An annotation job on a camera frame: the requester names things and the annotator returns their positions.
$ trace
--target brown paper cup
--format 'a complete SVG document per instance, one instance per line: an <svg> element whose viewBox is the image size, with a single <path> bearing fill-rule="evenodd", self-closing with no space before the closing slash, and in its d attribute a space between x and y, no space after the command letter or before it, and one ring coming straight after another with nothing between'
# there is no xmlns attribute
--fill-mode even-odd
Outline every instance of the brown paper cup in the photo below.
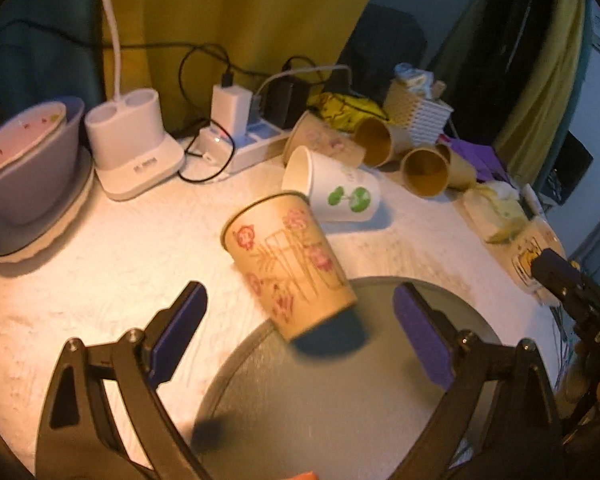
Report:
<svg viewBox="0 0 600 480"><path fill-rule="evenodd" d="M433 146L411 150L400 164L404 187L417 196L430 197L442 193L449 180L449 165Z"/></svg>
<svg viewBox="0 0 600 480"><path fill-rule="evenodd" d="M476 174L473 164L444 144L436 144L436 149L449 164L449 187L464 191L475 184Z"/></svg>
<svg viewBox="0 0 600 480"><path fill-rule="evenodd" d="M247 206L224 225L220 241L286 340L356 303L301 193Z"/></svg>
<svg viewBox="0 0 600 480"><path fill-rule="evenodd" d="M364 148L331 128L310 111L302 114L291 130L282 152L282 162L285 166L298 146L306 146L312 152L330 156L352 168L357 168L365 158Z"/></svg>
<svg viewBox="0 0 600 480"><path fill-rule="evenodd" d="M353 140L366 149L364 163L371 167L400 160L413 148L411 134L406 128L373 117L360 121Z"/></svg>

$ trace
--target white woven basket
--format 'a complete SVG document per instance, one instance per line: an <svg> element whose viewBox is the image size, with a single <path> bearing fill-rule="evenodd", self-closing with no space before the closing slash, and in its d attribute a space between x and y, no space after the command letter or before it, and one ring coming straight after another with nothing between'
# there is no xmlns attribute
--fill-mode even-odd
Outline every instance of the white woven basket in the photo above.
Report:
<svg viewBox="0 0 600 480"><path fill-rule="evenodd" d="M443 101L429 101L409 92L397 79L391 82L384 110L394 123L409 130L416 146L435 143L454 111Z"/></svg>

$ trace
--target table surface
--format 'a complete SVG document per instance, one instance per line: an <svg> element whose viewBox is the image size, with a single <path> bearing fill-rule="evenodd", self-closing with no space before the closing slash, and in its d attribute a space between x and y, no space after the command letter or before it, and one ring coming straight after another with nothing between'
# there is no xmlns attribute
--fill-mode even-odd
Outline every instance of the table surface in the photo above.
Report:
<svg viewBox="0 0 600 480"><path fill-rule="evenodd" d="M96 184L77 221L51 247L19 264L0 264L0 434L29 469L64 342L109 342L144 327L197 280L208 290L208 312L172 381L158 389L188 439L218 368L265 319L222 250L220 230L237 209L279 190L283 171L275 158L202 186L173 178L129 202L108 200ZM550 311L511 281L465 221L458 197L423 200L395 174L377 174L384 205L371 222L323 224L347 276L403 276L447 288L480 312L504 344L535 339L553 381L558 354ZM131 457L146 463L117 387L108 384L107 393Z"/></svg>

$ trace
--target white cable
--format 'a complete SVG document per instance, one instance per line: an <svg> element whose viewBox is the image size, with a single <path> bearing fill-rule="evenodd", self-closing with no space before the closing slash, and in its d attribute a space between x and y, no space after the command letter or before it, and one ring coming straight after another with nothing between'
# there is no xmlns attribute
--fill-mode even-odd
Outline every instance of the white cable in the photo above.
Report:
<svg viewBox="0 0 600 480"><path fill-rule="evenodd" d="M113 13L113 4L111 0L102 0L102 8L109 23L111 31L111 43L113 44L113 100L120 100L120 64L122 62L120 56L120 37L118 36L118 24L116 23L116 15Z"/></svg>
<svg viewBox="0 0 600 480"><path fill-rule="evenodd" d="M351 72L351 67L348 65L325 65L325 66L307 66L302 68L291 68L289 70L285 70L284 72L279 72L277 74L272 75L271 77L265 79L264 83L260 85L258 88L256 95L260 95L264 88L271 83L274 79L279 79L281 77L293 74L306 74L311 72L321 72L322 70L346 70L349 72L349 87L353 83L353 73Z"/></svg>

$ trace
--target bowl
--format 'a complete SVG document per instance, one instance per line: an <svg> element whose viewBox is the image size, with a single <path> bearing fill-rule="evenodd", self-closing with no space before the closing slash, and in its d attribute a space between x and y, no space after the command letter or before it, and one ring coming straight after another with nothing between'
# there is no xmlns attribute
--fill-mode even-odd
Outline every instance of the bowl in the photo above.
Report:
<svg viewBox="0 0 600 480"><path fill-rule="evenodd" d="M66 107L66 124L0 172L0 218L9 224L27 224L42 216L74 174L84 102L77 97L57 101Z"/></svg>
<svg viewBox="0 0 600 480"><path fill-rule="evenodd" d="M66 122L66 105L49 101L27 108L0 126L0 172Z"/></svg>

